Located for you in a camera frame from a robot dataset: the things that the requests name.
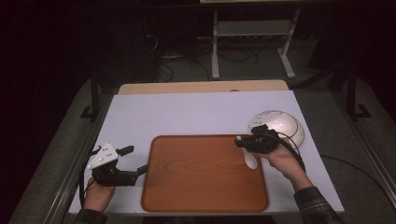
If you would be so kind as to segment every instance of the hand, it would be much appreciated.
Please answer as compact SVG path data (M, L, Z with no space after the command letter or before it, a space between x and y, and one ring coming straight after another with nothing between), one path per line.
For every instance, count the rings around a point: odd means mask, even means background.
M116 187L105 187L98 185L91 177L88 181L87 195L84 201L84 208L97 212L104 212L113 198Z
M268 154L252 154L267 159L272 167L280 171L291 182L294 191L313 186L300 164L282 144L279 144L274 151Z

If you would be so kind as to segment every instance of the left hand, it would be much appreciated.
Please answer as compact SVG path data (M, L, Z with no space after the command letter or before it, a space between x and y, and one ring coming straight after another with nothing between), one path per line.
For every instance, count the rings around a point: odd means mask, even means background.
M98 185L94 182L92 177L88 181L88 185L90 186L88 187L87 195L85 196L84 209L91 209L101 213L104 212L113 198L116 187Z

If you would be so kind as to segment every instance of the right hand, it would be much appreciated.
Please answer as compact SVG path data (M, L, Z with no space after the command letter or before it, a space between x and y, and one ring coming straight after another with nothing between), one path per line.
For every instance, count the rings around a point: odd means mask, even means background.
M276 168L291 182L295 191L313 186L300 164L282 144L279 144L274 151L268 154L252 154L267 159L272 167Z

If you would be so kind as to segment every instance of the metal frame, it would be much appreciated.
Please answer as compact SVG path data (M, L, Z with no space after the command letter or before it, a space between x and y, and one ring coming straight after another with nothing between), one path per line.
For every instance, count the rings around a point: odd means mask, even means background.
M219 57L218 57L218 36L235 36L235 35L285 35L286 41L282 48L279 48L278 54L285 69L288 78L295 78L291 68L287 53L290 42L297 25L300 15L300 9L294 9L291 20L283 21L219 21L218 12L214 12L213 19L213 49L212 49L212 78L219 79Z
M339 107L344 108L343 99L339 94L335 94L334 99ZM364 151L367 153L369 162L373 166L373 170L375 172L379 184L383 187L385 193L387 194L393 210L396 211L396 184L393 178L390 176L385 165L379 159L378 155L375 152L374 147L367 139L359 123L355 119L350 117L349 112L346 111L345 109L341 109L340 111L343 112L344 117L346 117L347 123L349 124L353 132L356 134L356 136L359 138L359 141L361 142L361 146L363 147Z
M92 119L92 126L87 131L85 136L86 140L83 141L79 146L78 153L76 153L73 161L71 162L69 170L64 177L64 181L62 182L62 185L58 188L55 199L49 211L47 212L46 218L44 219L43 223L53 224L63 222L64 215L65 213L67 213L68 207L70 206L71 200L73 200L73 195L76 191L76 186L78 183L78 172L81 168L82 163L84 162L84 159L92 150L92 146L96 141L96 137L102 128L103 122L105 121L107 110L110 108L112 99L113 95L110 94L105 94L102 97L102 106L99 108L95 119Z

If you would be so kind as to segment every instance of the dark background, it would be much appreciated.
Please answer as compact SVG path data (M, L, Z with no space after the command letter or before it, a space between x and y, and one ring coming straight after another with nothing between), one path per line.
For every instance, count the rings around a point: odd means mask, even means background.
M211 12L156 12L149 19L142 11L82 13L68 1L0 4L0 222L6 223L67 108L93 72L105 91L125 82L154 81L156 62L144 35L156 35L170 46L185 45L182 49L194 53L194 38L211 36L212 20ZM242 19L246 15L256 14ZM351 52L358 75L396 118L394 22L387 3L304 7L294 37L319 40L312 67L325 69Z

